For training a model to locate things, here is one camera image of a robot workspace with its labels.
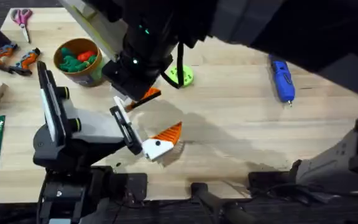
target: black cable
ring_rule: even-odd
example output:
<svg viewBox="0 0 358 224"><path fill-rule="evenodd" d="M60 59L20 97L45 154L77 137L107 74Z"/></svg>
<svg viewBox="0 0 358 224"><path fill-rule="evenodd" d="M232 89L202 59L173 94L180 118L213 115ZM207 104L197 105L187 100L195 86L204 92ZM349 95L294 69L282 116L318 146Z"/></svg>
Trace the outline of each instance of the black cable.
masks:
<svg viewBox="0 0 358 224"><path fill-rule="evenodd" d="M265 195L265 196L272 197L272 198L277 198L277 197L273 197L269 193L272 190L279 189L279 188L282 188L282 187L301 187L301 188L307 189L307 190L309 190L311 192L318 192L318 193L324 193L324 194L329 194L329 195L338 195L338 196L341 196L341 197L355 197L355 198L358 198L358 193L354 193L354 192L337 192L337 191L332 191L332 190L326 190L326 189L323 189L321 187L315 187L315 186L312 186L312 185L302 185L302 184L287 183L287 184L278 184L278 185L275 185L273 187L270 187L267 190L262 191L261 193L257 193L255 195L255 197L252 197L252 198L250 198L249 200L247 200L245 202L251 202L251 201L255 200L257 197L259 197L261 195Z"/></svg>
<svg viewBox="0 0 358 224"><path fill-rule="evenodd" d="M179 42L178 44L178 58L177 58L177 74L178 74L178 86L179 88L184 84L184 74L183 74L183 54L184 54L184 46L183 42Z"/></svg>
<svg viewBox="0 0 358 224"><path fill-rule="evenodd" d="M162 204L162 205L158 205L156 208L165 208L165 207L168 207L168 206L171 206L171 205L186 203L186 202L189 202L190 200L191 200L191 198L186 199L186 200L178 200L178 201L174 201L174 202L164 203L164 204ZM132 206L129 206L129 205L125 205L124 203L119 204L119 203L116 202L115 200L113 200L113 202L114 202L116 205L118 205L118 206L122 205L124 208L130 208L130 209L142 209L142 208L149 208L149 207L150 207L150 205L132 207Z"/></svg>
<svg viewBox="0 0 358 224"><path fill-rule="evenodd" d="M118 207L118 211L116 212L116 216L114 216L114 219L112 220L112 223L111 224L114 224L117 220L117 217L119 215L119 212L121 211L121 208L122 206L124 205L124 203L120 204L119 207Z"/></svg>

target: blue tool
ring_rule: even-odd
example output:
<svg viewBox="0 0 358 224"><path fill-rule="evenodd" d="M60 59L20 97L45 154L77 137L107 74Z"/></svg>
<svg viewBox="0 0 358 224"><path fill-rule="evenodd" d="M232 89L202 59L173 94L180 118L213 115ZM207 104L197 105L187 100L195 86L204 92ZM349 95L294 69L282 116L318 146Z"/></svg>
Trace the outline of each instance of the blue tool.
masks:
<svg viewBox="0 0 358 224"><path fill-rule="evenodd" d="M270 65L273 70L273 80L280 100L292 106L295 98L295 87L291 80L291 73L287 63L273 55L269 55Z"/></svg>

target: scissors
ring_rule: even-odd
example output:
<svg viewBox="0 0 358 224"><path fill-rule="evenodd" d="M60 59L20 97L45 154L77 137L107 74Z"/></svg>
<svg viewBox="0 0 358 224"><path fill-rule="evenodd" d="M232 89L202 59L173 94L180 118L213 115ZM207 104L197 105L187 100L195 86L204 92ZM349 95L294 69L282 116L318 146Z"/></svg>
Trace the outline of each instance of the scissors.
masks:
<svg viewBox="0 0 358 224"><path fill-rule="evenodd" d="M17 23L23 31L24 38L30 43L29 33L27 32L27 20L32 15L30 9L13 9L11 12L11 19Z"/></svg>

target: orange and white object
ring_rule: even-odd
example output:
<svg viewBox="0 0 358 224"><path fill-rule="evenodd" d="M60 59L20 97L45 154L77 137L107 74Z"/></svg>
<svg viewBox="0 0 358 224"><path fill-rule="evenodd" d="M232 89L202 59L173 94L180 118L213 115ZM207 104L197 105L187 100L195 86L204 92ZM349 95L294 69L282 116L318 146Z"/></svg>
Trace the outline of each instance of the orange and white object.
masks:
<svg viewBox="0 0 358 224"><path fill-rule="evenodd" d="M125 103L120 99L120 97L115 96L114 101L116 102L118 108L120 109L123 120L125 123L132 126L131 121L127 115L133 108L154 99L155 97L161 95L161 91L156 88L151 88L145 96L137 103L132 102L131 104L124 106ZM135 129L134 134L136 136L136 140L142 142L139 137L139 134ZM172 127L162 131L160 134L148 138L147 140L142 142L142 152L144 156L151 161L156 160L158 157L162 156L163 154L167 153L168 151L172 150L175 144L178 142L181 134L181 122L173 125Z"/></svg>
<svg viewBox="0 0 358 224"><path fill-rule="evenodd" d="M145 156L154 161L173 149L181 134L181 122L142 143Z"/></svg>

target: wooden tabletop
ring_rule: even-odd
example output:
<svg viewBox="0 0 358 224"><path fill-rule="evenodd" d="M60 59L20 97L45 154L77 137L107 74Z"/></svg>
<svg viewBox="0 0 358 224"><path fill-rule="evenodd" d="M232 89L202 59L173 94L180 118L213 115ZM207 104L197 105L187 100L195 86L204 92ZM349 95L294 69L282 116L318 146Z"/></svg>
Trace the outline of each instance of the wooden tabletop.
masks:
<svg viewBox="0 0 358 224"><path fill-rule="evenodd" d="M67 86L77 108L109 114L114 105L109 83L84 88L53 66L57 47L87 37L64 8L33 9L28 30L31 44L8 17L1 30L20 46L8 63L14 64L38 47L57 85ZM159 162L133 156L126 148L98 164L118 172L145 172L148 199L188 198L192 182L207 182L220 197L248 197L247 175L257 170L287 170L297 159L311 158L333 146L358 117L358 96L317 75L290 65L296 87L293 107L283 106L275 94L267 57L240 45L216 39L185 49L185 65L195 74L192 86L182 90L159 78L162 96L131 112L143 136L151 136L183 121L180 142ZM39 81L0 72L9 89L0 102L6 115L0 157L0 203L35 202L44 169L32 162L32 140L44 124Z"/></svg>

